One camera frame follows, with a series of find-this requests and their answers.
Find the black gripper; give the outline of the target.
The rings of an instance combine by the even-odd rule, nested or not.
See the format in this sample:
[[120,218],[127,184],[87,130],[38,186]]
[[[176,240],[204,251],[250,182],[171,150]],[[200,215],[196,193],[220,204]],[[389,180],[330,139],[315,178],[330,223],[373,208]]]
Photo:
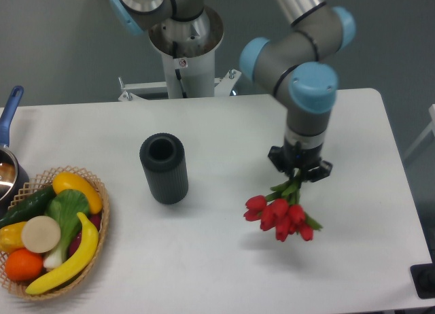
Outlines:
[[294,176],[294,169],[302,171],[302,181],[316,182],[330,176],[332,163],[321,160],[323,145],[311,149],[302,149],[300,143],[291,145],[284,141],[283,147],[272,146],[268,152],[268,158],[280,172],[287,177]]

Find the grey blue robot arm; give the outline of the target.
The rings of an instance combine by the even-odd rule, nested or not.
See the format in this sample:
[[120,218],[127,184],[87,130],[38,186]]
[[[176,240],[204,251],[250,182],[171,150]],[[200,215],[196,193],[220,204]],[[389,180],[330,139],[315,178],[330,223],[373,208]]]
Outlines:
[[[302,181],[329,176],[321,158],[338,78],[324,59],[355,37],[353,16],[326,0],[276,0],[291,32],[279,41],[258,37],[239,58],[241,73],[287,110],[284,142],[268,157],[278,171]],[[222,20],[204,0],[109,0],[132,35],[147,33],[164,64],[172,99],[215,94],[214,52],[223,38]]]

